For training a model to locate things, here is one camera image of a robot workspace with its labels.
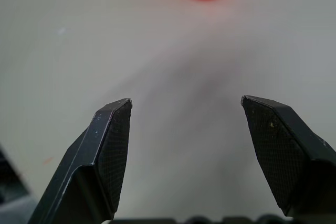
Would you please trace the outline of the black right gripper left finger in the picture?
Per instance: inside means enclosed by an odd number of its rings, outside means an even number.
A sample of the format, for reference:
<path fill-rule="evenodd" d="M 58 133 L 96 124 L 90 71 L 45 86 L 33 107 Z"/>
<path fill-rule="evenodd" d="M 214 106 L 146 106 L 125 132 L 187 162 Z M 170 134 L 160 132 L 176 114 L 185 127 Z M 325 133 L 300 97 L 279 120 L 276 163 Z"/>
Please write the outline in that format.
<path fill-rule="evenodd" d="M 128 156 L 132 101 L 99 109 L 70 145 L 28 224 L 102 224 L 117 212 Z"/>

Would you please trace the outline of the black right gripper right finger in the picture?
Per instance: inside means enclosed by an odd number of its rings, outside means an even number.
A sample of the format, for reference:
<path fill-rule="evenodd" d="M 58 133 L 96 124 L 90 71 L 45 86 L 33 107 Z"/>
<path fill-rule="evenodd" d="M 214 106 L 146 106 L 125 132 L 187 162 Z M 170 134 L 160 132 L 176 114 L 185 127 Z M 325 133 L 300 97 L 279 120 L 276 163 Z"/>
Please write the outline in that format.
<path fill-rule="evenodd" d="M 241 99 L 258 163 L 287 217 L 336 215 L 336 151 L 288 105 Z"/>

